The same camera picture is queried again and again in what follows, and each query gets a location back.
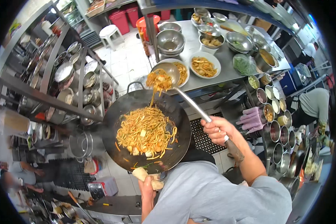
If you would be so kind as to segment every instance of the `red bin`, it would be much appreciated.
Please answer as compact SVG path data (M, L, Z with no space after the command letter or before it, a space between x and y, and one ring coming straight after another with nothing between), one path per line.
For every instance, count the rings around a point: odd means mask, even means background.
M129 26L125 11L117 10L112 13L108 18L112 20L112 23L114 25L117 26L122 35L129 32Z
M170 19L170 10L161 11L161 20Z
M136 22L138 20L138 6L137 4L131 3L126 6L126 13L128 15L129 21L131 22L133 28L136 28Z

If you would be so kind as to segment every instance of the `black wok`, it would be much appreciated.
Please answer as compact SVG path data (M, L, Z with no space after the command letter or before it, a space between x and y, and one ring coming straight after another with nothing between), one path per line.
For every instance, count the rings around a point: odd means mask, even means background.
M136 167L145 166L147 164L153 163L155 161L161 161L160 163L150 164L146 170L149 174L160 173L173 168L186 154L190 138L191 138L191 126L188 119L188 115L184 109L179 105L173 97L166 93L161 94L158 97L158 93L154 96L153 106L156 104L157 107L163 112L165 116L168 116L170 120L174 121L177 127L176 138L178 143L174 142L169 144L168 148L173 148L172 150L166 150L166 153L162 158L156 158L153 160L147 160L146 156L143 155L130 155L130 152L120 146L120 150L115 146L117 141L116 135L117 130L121 127L121 122L119 118L122 114L129 113L132 110L138 108L143 108L149 106L152 99L153 90L136 90L134 92L128 92L131 84L128 85L127 94L118 98L107 110L102 123L102 140L107 153L110 157L122 168L133 171L131 167L137 163ZM172 126L167 124L167 131L172 132Z

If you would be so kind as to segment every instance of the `rubber floor mat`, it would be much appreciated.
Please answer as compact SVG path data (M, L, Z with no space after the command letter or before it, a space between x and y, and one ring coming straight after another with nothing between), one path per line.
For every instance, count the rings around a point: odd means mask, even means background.
M74 158L52 159L49 163L60 167L59 174L54 180L56 186L88 191L87 184L96 180L95 176L84 173L84 163L79 163Z
M212 114L212 116L223 117L223 114L219 112ZM203 132L203 126L200 124L200 120L201 118L190 121L196 148L198 150L206 151L209 154L214 154L226 149L226 147L212 143L208 134Z

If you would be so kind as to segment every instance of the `wok handle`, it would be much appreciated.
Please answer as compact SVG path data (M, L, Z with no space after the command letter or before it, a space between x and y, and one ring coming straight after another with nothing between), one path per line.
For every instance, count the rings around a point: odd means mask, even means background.
M129 92L129 87L130 87L132 84L134 84L134 83L139 83L139 84L142 86L142 88L145 90L145 88L144 88L144 86L143 86L143 84L142 84L141 82L134 81L134 82L131 82L131 83L128 84L128 86L127 86L127 93Z

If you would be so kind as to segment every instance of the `metal rack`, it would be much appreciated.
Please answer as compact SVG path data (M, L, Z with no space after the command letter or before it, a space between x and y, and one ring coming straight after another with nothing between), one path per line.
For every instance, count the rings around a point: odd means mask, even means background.
M53 46L52 52L49 56L49 59L47 60L47 65L44 70L44 74L41 81L40 90L31 88L28 84L24 83L19 79L18 77L15 77L15 71L5 65L6 60L11 52L11 50L14 48L16 43L19 41L22 34L26 32L26 30L33 25L35 21L37 21L38 18L41 18L45 16L46 13L50 11L50 9L53 8L57 14L62 18L64 21L64 25L61 27L61 34L56 41L55 45ZM41 120L35 119L36 114L39 112L45 111L49 107L54 107L58 110L66 111L68 114L73 114L74 116L68 116L65 118L65 121L68 122L70 120L73 120L77 118L77 116L85 117L88 119L92 119L96 122L102 122L103 116L104 116L104 102L103 102L103 81L102 81L102 75L100 75L100 81L99 81L99 91L101 93L101 107L100 110L102 110L101 115L93 115L85 110L83 110L82 105L82 91L83 91L83 77L84 77L84 67L85 67L85 57L86 55L90 55L94 60L98 61L99 67L100 67L100 73L103 73L103 70L111 77L112 79L112 87L113 89L116 88L116 85L119 83L117 80L110 74L110 72L104 67L102 62L100 61L99 56L93 52L88 46L85 45L85 43L77 38L77 41L82 44L83 47L83 53L81 55L81 66L80 66L80 79L79 79L79 93L78 93L78 99L79 99L79 105L78 107L66 104L63 101L59 101L53 96L48 95L48 89L50 84L53 81L53 69L54 69L54 61L58 55L59 48L61 47L61 44L65 38L65 36L68 33L68 30L71 29L73 32L75 32L76 36L79 36L78 33L69 25L66 18L63 16L63 14L58 11L55 4L50 1L49 3L45 4L43 7L41 7L33 16L31 16L26 23L22 24L21 28L19 28L15 34L13 35L12 39L10 40L9 44L4 50L4 53L2 54L0 58L0 99L4 98L7 100L7 96L2 94L3 87L7 87L12 91L15 91L16 93L26 96L34 101L37 101L39 103L38 106L34 107L34 109L29 113L28 117L32 121L36 122L43 122ZM112 102L116 100L115 94L112 95Z

